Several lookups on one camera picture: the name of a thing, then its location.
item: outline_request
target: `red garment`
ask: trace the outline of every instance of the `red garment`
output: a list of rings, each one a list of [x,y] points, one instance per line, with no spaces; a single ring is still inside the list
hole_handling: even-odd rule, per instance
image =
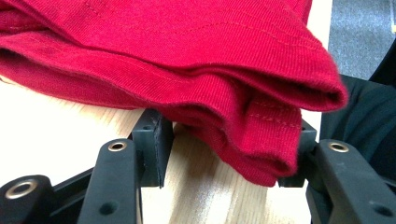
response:
[[[85,104],[158,109],[273,186],[296,171],[299,108],[347,102],[305,27],[310,4],[0,0],[0,73]]]

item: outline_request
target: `red cloth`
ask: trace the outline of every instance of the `red cloth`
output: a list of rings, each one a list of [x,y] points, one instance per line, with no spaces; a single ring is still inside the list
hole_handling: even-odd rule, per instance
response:
[[[347,93],[306,29],[310,0],[0,0],[0,74],[91,105],[150,107],[247,180],[296,171],[299,108]]]

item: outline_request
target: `ribbed fabric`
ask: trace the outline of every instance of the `ribbed fabric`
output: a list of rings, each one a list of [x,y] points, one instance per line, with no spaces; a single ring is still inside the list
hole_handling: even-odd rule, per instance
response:
[[[347,102],[305,27],[310,4],[0,0],[0,73],[84,104],[155,108],[273,186],[296,171],[299,108]]]

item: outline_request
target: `folded red fabric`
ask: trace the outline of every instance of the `folded red fabric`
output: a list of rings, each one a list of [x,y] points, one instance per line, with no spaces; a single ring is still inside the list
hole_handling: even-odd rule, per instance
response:
[[[310,0],[0,0],[0,74],[91,105],[150,107],[247,180],[296,171],[299,108],[347,102]]]

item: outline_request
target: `gray carpet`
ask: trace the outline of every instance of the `gray carpet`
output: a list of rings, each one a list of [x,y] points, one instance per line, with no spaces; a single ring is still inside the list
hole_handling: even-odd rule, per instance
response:
[[[341,74],[368,79],[392,44],[396,0],[332,0],[329,52]]]

